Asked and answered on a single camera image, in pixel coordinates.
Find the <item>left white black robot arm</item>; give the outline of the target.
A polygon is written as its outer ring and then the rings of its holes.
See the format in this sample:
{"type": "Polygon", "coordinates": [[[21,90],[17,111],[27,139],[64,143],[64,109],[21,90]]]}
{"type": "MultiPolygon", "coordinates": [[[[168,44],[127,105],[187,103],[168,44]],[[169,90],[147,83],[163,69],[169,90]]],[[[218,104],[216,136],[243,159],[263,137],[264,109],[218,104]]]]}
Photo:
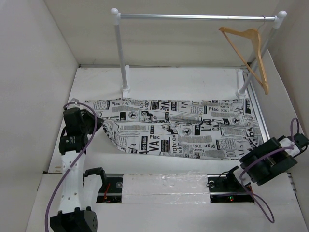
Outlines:
{"type": "Polygon", "coordinates": [[[93,206],[98,192],[107,187],[107,177],[101,167],[84,170],[87,148],[102,122],[95,111],[85,106],[64,107],[65,127],[59,140],[62,177],[48,202],[44,229],[55,232],[96,232],[97,214],[93,206]]]}

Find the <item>newspaper print trousers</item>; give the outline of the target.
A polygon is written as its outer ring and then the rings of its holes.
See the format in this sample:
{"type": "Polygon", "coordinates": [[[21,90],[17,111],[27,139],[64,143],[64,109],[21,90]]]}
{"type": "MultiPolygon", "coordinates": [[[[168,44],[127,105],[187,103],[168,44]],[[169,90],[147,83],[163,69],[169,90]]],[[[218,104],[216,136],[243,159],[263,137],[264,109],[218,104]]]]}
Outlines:
{"type": "Polygon", "coordinates": [[[250,99],[87,100],[114,146],[126,153],[238,160],[263,143],[250,99]]]}

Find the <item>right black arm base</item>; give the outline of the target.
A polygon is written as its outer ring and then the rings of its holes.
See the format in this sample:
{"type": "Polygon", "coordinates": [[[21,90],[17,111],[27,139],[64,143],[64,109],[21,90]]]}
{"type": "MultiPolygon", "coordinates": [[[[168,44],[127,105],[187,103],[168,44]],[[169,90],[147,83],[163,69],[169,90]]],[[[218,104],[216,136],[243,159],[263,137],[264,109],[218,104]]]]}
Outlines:
{"type": "Polygon", "coordinates": [[[225,174],[208,175],[206,186],[210,192],[211,203],[254,203],[240,183],[229,179],[225,174]]]}

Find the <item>wooden clothes hanger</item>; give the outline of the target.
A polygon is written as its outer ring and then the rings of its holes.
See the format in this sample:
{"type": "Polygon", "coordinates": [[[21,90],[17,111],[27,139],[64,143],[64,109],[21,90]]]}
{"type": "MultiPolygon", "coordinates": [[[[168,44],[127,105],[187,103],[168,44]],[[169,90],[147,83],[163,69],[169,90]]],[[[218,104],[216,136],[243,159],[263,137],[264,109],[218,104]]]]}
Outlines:
{"type": "Polygon", "coordinates": [[[269,85],[267,80],[266,71],[264,68],[264,64],[262,61],[262,47],[261,47],[261,37],[260,33],[257,29],[247,29],[245,31],[238,31],[235,29],[227,28],[227,27],[220,27],[219,31],[224,35],[224,37],[227,39],[231,47],[234,49],[238,57],[241,59],[243,64],[247,67],[251,75],[256,79],[258,84],[262,87],[264,90],[264,93],[267,95],[269,93],[269,85]],[[235,45],[232,43],[231,39],[228,37],[228,34],[232,34],[235,36],[239,36],[242,38],[246,38],[251,41],[252,47],[253,47],[253,53],[256,61],[257,68],[259,70],[260,75],[258,76],[253,68],[249,66],[243,55],[240,53],[240,51],[235,47],[235,45]]]}

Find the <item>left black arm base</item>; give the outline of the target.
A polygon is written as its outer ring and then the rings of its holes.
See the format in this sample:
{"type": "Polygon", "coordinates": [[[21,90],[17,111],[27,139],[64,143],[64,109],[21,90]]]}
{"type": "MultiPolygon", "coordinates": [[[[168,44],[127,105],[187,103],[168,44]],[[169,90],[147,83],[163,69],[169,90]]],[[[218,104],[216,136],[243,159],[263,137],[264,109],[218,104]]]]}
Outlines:
{"type": "Polygon", "coordinates": [[[97,203],[122,202],[123,175],[107,175],[107,183],[101,187],[97,203]]]}

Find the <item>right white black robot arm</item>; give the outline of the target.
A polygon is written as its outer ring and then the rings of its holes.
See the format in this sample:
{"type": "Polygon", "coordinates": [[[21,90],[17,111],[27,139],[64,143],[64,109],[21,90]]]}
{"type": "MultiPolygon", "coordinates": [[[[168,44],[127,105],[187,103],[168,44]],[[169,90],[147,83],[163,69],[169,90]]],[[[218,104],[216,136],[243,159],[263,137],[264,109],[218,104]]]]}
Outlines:
{"type": "Polygon", "coordinates": [[[223,186],[237,191],[250,183],[265,184],[297,164],[296,157],[308,147],[309,140],[302,133],[294,136],[271,138],[242,157],[240,165],[223,178],[223,186]]]}

